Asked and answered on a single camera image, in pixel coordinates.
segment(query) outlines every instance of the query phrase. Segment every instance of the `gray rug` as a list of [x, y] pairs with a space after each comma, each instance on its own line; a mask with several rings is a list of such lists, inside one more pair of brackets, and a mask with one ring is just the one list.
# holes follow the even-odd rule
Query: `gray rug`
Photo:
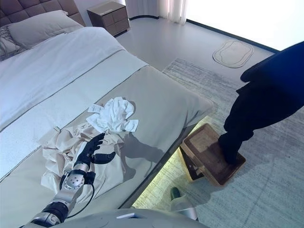
[[[219, 133], [242, 86], [182, 59], [164, 73], [216, 104], [208, 122]], [[304, 109], [270, 127], [256, 130], [243, 143], [245, 166], [225, 187], [206, 179], [190, 183], [176, 152], [134, 203], [136, 208], [170, 206], [170, 189], [177, 186], [196, 206], [200, 222], [211, 228], [304, 227]]]

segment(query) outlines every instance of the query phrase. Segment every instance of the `pillow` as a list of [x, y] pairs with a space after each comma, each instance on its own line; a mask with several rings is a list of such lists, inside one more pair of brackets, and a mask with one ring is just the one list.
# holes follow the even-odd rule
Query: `pillow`
[[67, 16], [62, 10], [35, 15], [9, 26], [10, 35], [24, 48], [30, 49], [38, 43], [82, 28], [83, 26]]
[[20, 47], [4, 38], [0, 38], [0, 61], [18, 54]]

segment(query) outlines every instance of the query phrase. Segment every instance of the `beige cloth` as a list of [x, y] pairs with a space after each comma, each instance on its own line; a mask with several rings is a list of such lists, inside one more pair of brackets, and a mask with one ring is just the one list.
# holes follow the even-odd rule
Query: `beige cloth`
[[[42, 153], [46, 158], [47, 171], [42, 175], [41, 185], [59, 191], [60, 179], [65, 169], [73, 168], [77, 156], [84, 149], [86, 142], [98, 135], [90, 124], [83, 123], [75, 127], [63, 129], [43, 146]], [[120, 159], [122, 139], [117, 134], [107, 134], [103, 139], [101, 148], [95, 153], [110, 154], [116, 152], [114, 159], [108, 164], [91, 164], [90, 171], [96, 173], [94, 199], [120, 184], [124, 180], [123, 165]], [[77, 203], [88, 201], [92, 194], [92, 187], [85, 185]]]

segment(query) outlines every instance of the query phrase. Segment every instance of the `bed frame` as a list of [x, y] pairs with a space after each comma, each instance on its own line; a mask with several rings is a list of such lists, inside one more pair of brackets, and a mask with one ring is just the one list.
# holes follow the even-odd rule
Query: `bed frame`
[[0, 0], [0, 27], [60, 9], [85, 26], [74, 0]]

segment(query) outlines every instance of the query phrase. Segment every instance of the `black pants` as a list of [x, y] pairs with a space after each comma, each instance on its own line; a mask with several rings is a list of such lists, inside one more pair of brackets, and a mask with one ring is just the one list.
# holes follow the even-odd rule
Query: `black pants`
[[303, 106], [274, 85], [265, 83], [250, 82], [237, 93], [239, 97], [224, 125], [227, 133], [218, 139], [228, 163], [236, 162], [242, 142], [250, 139], [255, 129], [275, 124]]

